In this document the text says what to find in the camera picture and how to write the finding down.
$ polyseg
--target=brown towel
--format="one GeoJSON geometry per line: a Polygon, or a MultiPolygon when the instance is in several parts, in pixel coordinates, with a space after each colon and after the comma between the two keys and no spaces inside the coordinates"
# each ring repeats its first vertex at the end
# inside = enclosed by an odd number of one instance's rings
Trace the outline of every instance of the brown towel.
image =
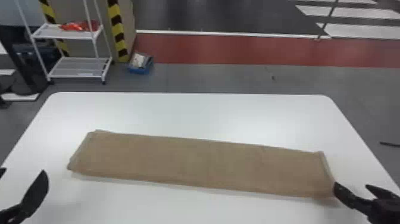
{"type": "Polygon", "coordinates": [[[89,132],[68,169],[90,176],[331,197],[323,152],[200,139],[89,132]]]}

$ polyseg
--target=red wall stripe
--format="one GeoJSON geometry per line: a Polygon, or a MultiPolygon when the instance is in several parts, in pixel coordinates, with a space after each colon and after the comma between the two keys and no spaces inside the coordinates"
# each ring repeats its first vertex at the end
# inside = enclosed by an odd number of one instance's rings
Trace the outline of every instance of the red wall stripe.
{"type": "Polygon", "coordinates": [[[158,63],[400,68],[400,41],[137,34],[158,63]]]}

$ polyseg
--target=red object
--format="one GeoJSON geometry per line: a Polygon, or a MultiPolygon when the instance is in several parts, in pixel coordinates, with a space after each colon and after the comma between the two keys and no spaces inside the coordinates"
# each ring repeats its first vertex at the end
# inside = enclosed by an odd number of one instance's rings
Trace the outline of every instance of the red object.
{"type": "MultiPolygon", "coordinates": [[[[97,20],[92,20],[91,24],[93,31],[97,31],[99,29],[99,22],[97,20]]],[[[82,27],[84,31],[90,31],[89,23],[87,20],[81,22],[80,27],[82,27]]]]}
{"type": "MultiPolygon", "coordinates": [[[[92,29],[97,31],[99,29],[99,22],[97,20],[92,20],[92,29]]],[[[89,23],[87,20],[82,22],[70,22],[60,25],[60,28],[65,31],[90,31],[89,23]]]]}
{"type": "Polygon", "coordinates": [[[75,30],[75,31],[82,31],[82,27],[78,23],[64,23],[60,25],[60,28],[66,31],[75,30]]]}

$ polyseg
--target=white table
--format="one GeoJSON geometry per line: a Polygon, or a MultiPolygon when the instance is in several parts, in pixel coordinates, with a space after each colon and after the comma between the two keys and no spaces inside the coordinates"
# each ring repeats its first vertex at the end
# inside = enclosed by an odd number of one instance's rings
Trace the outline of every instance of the white table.
{"type": "Polygon", "coordinates": [[[323,150],[340,183],[399,188],[334,102],[320,95],[58,93],[4,163],[0,208],[18,202],[41,169],[50,191],[28,223],[367,223],[335,200],[280,197],[72,174],[66,165],[95,129],[323,150]]]}

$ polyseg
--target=concrete floor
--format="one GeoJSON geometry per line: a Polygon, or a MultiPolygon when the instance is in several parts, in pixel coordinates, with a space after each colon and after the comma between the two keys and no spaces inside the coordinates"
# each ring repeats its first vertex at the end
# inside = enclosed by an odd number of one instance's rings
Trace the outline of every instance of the concrete floor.
{"type": "Polygon", "coordinates": [[[151,74],[140,76],[126,73],[124,65],[115,65],[105,86],[99,80],[56,80],[36,102],[15,102],[9,109],[0,110],[0,162],[55,92],[323,94],[334,100],[399,185],[400,149],[378,144],[400,142],[399,72],[350,67],[156,64],[151,74]]]}

